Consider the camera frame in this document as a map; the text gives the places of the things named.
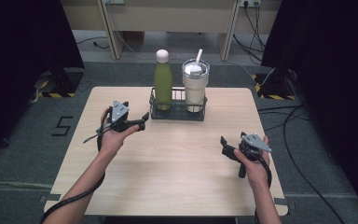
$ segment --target white bottle cap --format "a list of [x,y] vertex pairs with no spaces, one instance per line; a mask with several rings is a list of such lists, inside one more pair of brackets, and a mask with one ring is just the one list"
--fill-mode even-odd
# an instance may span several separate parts
[[156,53],[156,59],[158,63],[167,63],[170,59],[170,55],[167,50],[159,49]]

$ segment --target gray carpet floor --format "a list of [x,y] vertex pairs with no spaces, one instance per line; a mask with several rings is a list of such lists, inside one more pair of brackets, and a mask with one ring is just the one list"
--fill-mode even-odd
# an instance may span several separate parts
[[[66,149],[76,129],[90,91],[95,86],[153,86],[152,63],[85,63],[84,76],[73,98],[39,98],[18,120],[8,137],[8,147],[0,148],[0,223],[38,223],[45,197],[54,183]],[[248,66],[249,72],[265,68]],[[183,86],[181,64],[172,64],[173,85]],[[252,79],[237,65],[212,65],[209,87],[249,88],[258,109],[301,105],[299,100],[266,100],[255,93]],[[358,198],[351,184],[329,157],[306,107],[301,107],[285,126],[293,108],[260,111],[260,118],[289,204],[283,223],[339,223],[326,203],[310,187],[294,166],[301,170],[345,223],[358,223]],[[61,117],[61,125],[56,126]],[[83,223],[102,223],[99,217],[85,217]],[[253,217],[238,217],[238,223],[254,223]]]

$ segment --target hand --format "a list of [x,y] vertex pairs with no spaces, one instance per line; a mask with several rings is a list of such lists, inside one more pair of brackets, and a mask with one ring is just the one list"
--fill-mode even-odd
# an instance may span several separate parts
[[131,134],[136,133],[138,129],[139,125],[134,125],[122,133],[117,133],[112,129],[104,132],[100,153],[107,154],[111,159],[113,159],[117,155],[120,148],[123,146],[124,139],[126,139],[126,137],[130,136]]
[[[264,143],[269,144],[269,139],[264,136]],[[260,156],[263,157],[266,164],[269,165],[269,153],[265,150],[259,150]],[[252,189],[269,187],[267,172],[259,161],[250,161],[237,148],[234,150],[235,156],[246,166],[246,174],[248,176],[249,185]]]

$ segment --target wire basket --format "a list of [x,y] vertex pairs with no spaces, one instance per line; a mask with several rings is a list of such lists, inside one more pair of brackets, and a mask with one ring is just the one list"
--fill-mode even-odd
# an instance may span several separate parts
[[[180,119],[180,120],[195,120],[203,121],[205,117],[205,106],[208,99],[204,97],[202,105],[187,105],[186,104],[186,95],[184,89],[172,89],[172,103],[163,104],[157,103],[155,97],[155,88],[152,88],[150,93],[150,115],[152,119]],[[159,107],[168,107],[167,110],[158,109]]]

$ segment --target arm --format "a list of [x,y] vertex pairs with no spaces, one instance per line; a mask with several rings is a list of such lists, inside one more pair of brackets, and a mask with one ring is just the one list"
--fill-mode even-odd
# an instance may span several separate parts
[[[103,135],[101,151],[62,200],[74,197],[95,186],[103,176],[109,163],[123,146],[124,139],[135,133],[138,128],[139,126],[135,125],[122,133],[116,133],[113,130],[106,132]],[[43,223],[80,223],[90,203],[91,197],[92,193],[78,201],[68,203],[51,213]]]
[[[266,144],[269,143],[266,136],[263,140]],[[235,149],[234,153],[246,166],[246,173],[248,175],[249,185],[255,196],[255,208],[260,223],[281,223],[281,219],[272,200],[271,192],[269,191],[268,177],[263,165],[261,165],[259,161],[249,161],[238,149]],[[260,154],[269,165],[269,153],[265,150],[260,150]]]

